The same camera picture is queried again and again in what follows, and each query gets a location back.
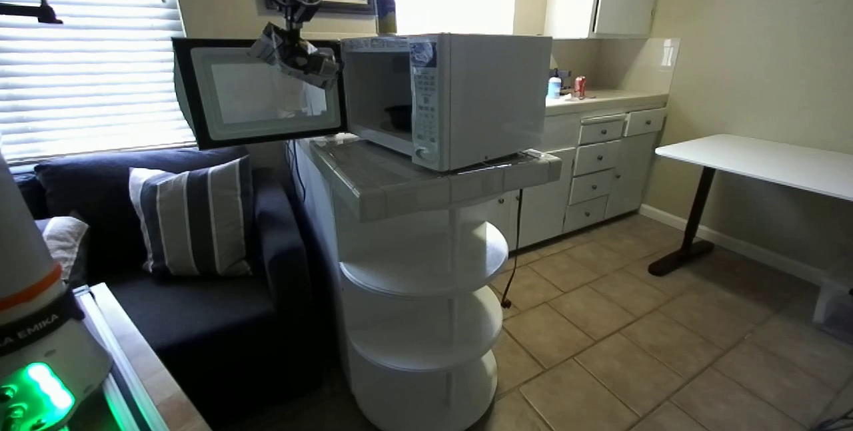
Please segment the tall blue white can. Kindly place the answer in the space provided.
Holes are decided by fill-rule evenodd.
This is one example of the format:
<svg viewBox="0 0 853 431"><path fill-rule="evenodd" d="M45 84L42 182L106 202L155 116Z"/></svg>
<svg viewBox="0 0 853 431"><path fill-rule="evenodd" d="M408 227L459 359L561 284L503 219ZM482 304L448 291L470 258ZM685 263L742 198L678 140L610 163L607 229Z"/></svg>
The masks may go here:
<svg viewBox="0 0 853 431"><path fill-rule="evenodd" d="M375 0L375 11L376 33L378 35L396 35L396 0Z"/></svg>

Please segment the microwave door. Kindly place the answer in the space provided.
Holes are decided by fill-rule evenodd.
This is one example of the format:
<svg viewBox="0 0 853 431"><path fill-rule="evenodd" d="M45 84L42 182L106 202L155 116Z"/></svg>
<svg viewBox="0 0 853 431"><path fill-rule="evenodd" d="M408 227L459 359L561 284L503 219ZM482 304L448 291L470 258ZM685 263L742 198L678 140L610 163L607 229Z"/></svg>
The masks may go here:
<svg viewBox="0 0 853 431"><path fill-rule="evenodd" d="M344 133L343 78L328 86L254 57L250 39L173 39L174 88L202 151Z"/></svg>

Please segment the window with white blinds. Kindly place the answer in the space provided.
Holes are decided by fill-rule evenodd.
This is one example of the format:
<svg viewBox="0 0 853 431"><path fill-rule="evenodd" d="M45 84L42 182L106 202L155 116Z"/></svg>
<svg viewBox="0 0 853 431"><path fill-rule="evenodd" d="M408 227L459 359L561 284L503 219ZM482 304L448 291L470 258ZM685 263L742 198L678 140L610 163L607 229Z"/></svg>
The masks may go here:
<svg viewBox="0 0 853 431"><path fill-rule="evenodd" d="M0 153L11 164L192 146L173 84L179 0L0 0Z"/></svg>

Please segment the white microwave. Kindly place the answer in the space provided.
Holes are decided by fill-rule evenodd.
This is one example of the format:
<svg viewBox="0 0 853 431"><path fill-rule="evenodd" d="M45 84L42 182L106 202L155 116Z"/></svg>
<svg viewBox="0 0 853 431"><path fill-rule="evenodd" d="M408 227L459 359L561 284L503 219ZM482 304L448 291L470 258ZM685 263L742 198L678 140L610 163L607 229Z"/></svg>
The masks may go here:
<svg viewBox="0 0 853 431"><path fill-rule="evenodd" d="M418 166L451 172L541 142L549 37L437 33L311 43L333 49L341 64L344 133ZM413 107L411 133L392 127L384 109L393 105ZM418 159L416 147L429 148L430 157Z"/></svg>

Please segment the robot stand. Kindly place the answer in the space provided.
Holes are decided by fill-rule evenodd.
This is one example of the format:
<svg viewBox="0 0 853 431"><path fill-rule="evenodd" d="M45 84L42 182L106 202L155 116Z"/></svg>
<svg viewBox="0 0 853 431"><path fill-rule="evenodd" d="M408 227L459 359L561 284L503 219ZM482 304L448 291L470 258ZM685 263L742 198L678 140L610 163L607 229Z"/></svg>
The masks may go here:
<svg viewBox="0 0 853 431"><path fill-rule="evenodd" d="M106 283L74 294L113 367L63 431L211 431Z"/></svg>

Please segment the dark blue sofa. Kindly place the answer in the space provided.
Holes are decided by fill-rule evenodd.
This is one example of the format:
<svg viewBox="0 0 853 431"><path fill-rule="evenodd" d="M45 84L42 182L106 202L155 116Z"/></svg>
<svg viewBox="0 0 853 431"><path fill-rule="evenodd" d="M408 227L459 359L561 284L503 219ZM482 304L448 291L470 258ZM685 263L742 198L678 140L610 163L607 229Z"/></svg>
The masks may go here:
<svg viewBox="0 0 853 431"><path fill-rule="evenodd" d="M242 277L154 277L130 197L132 168L183 173L247 158L244 147L89 154L13 167L31 216L88 225L70 286L106 284L211 428L320 388L323 347L307 248L274 170L252 168Z"/></svg>

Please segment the dark bowl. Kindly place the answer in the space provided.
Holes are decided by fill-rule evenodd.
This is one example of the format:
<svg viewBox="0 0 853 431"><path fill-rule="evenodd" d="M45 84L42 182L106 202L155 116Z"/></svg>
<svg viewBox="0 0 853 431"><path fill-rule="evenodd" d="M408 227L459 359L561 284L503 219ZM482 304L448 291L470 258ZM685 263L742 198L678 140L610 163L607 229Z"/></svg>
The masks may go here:
<svg viewBox="0 0 853 431"><path fill-rule="evenodd" d="M395 130L402 133L411 133L413 107L411 105L393 105L386 107L384 112L390 119L391 125Z"/></svg>

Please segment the white kitchen cabinet with drawers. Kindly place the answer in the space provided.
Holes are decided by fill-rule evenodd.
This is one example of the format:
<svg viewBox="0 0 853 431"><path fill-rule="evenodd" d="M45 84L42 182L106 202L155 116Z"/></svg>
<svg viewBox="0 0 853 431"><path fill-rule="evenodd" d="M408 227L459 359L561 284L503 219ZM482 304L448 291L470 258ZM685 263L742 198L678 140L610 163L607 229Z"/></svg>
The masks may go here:
<svg viewBox="0 0 853 431"><path fill-rule="evenodd" d="M546 100L539 151L562 162L560 178L511 191L487 206L488 222L520 250L627 215L642 205L666 119L666 92L594 91Z"/></svg>

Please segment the white table with black leg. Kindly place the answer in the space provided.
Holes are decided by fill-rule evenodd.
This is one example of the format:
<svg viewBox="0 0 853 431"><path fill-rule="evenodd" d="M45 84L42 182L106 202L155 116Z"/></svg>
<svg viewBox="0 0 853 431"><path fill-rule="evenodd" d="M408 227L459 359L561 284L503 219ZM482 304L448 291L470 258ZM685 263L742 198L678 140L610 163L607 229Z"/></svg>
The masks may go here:
<svg viewBox="0 0 853 431"><path fill-rule="evenodd" d="M655 154L700 166L702 172L688 218L674 218L671 223L683 224L682 243L648 265L649 274L669 275L721 246L806 281L822 279L820 269L712 230L700 221L716 172L853 203L853 155L729 134L661 146Z"/></svg>

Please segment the striped blue white cushion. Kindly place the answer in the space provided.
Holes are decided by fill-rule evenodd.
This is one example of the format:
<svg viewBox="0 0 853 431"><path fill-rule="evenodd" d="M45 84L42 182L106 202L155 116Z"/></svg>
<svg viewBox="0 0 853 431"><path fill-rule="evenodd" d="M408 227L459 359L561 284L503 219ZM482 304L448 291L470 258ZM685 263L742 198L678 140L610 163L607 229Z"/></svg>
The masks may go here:
<svg viewBox="0 0 853 431"><path fill-rule="evenodd" d="M131 204L158 279L252 275L254 188L250 158L171 173L131 168Z"/></svg>

